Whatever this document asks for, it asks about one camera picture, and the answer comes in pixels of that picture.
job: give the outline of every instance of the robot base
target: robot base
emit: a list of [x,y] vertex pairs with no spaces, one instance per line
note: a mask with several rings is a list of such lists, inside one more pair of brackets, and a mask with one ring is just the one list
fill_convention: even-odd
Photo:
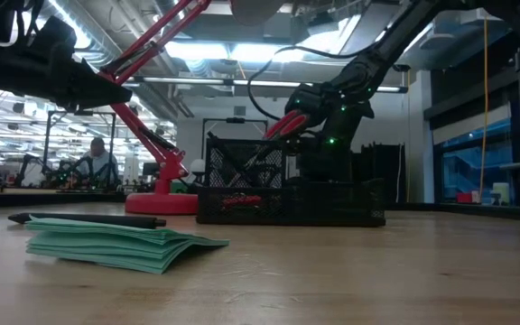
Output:
[[198,214],[198,195],[130,194],[125,201],[125,212],[161,216],[196,215]]

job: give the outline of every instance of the person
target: person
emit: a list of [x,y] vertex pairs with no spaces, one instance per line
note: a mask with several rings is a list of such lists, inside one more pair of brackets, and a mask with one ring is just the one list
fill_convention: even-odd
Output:
[[[98,173],[99,170],[101,170],[104,166],[109,164],[109,152],[106,150],[106,143],[104,142],[104,139],[100,137],[96,137],[91,141],[91,146],[89,147],[89,151],[86,152],[81,158],[85,157],[91,157],[93,160],[92,166],[94,169],[94,174]],[[117,172],[117,160],[116,157],[112,154],[112,164],[116,168],[116,174]],[[83,175],[89,175],[89,167],[86,162],[82,163],[78,167],[78,171],[81,172]],[[107,175],[112,171],[111,168],[106,167],[104,171],[101,173],[101,175],[98,177],[99,181],[106,181]],[[110,182],[114,181],[114,173],[111,172],[110,174]]]

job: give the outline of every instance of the black plastic crate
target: black plastic crate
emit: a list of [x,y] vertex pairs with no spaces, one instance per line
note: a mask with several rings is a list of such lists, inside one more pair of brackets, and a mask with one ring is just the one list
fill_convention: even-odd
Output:
[[206,187],[283,186],[286,156],[279,142],[208,139],[206,148]]
[[382,181],[304,183],[282,189],[200,188],[201,224],[382,227]]

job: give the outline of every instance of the green sticky notes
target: green sticky notes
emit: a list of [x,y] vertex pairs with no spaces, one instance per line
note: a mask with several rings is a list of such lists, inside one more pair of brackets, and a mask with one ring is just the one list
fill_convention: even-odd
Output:
[[29,230],[40,231],[27,243],[27,253],[94,262],[162,274],[190,246],[227,246],[170,229],[142,229],[93,222],[33,218]]

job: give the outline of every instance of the workbench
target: workbench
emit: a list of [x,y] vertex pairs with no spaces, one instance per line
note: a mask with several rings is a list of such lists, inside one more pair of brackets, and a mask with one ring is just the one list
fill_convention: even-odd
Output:
[[22,211],[123,214],[120,203],[0,209],[0,324],[520,324],[520,221],[387,212],[383,228],[169,228],[230,239],[166,274],[27,255]]

